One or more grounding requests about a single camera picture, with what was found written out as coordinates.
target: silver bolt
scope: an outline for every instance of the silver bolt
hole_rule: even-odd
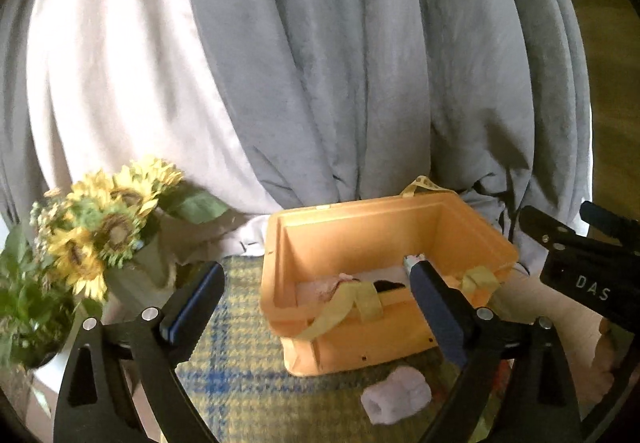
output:
[[[547,317],[540,317],[538,319],[538,324],[540,324],[540,327],[543,329],[551,329],[554,326],[554,323],[551,322],[551,319]]]
[[[494,317],[494,312],[489,308],[478,308],[476,315],[478,315],[480,320],[491,320]]]
[[[142,312],[142,319],[148,322],[149,320],[153,320],[154,318],[156,318],[158,316],[158,313],[158,308],[147,308]]]
[[[84,322],[82,322],[82,327],[87,331],[91,331],[93,328],[95,328],[97,324],[98,324],[98,321],[95,318],[89,317],[85,319]]]

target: orange box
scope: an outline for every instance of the orange box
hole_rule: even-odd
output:
[[[296,303],[296,284],[339,273],[400,266],[424,253],[446,280],[485,266],[503,282],[518,252],[456,194],[417,194],[282,211],[271,216],[260,308],[281,337],[287,371],[316,376],[389,362],[436,346],[411,291],[380,294],[384,316],[363,323],[355,310],[313,342],[297,341],[323,303]],[[468,297],[486,305],[488,293]]]

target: yellow and blue checkered cloth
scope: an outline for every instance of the yellow and blue checkered cloth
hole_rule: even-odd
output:
[[[223,262],[226,291],[189,362],[177,369],[194,406],[222,443],[417,442],[455,379],[437,349],[349,373],[297,378],[258,306],[262,259]],[[373,426],[363,390],[400,363],[424,374],[434,400],[393,426]]]

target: blue gripper pad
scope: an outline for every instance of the blue gripper pad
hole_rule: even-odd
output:
[[[458,290],[449,288],[428,261],[420,261],[409,274],[411,292],[438,341],[445,358],[460,368],[466,364],[466,319],[474,309]]]

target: rolled towel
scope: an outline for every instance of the rolled towel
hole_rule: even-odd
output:
[[[431,401],[431,388],[420,371],[404,365],[366,388],[360,401],[373,425],[392,425],[424,409]]]

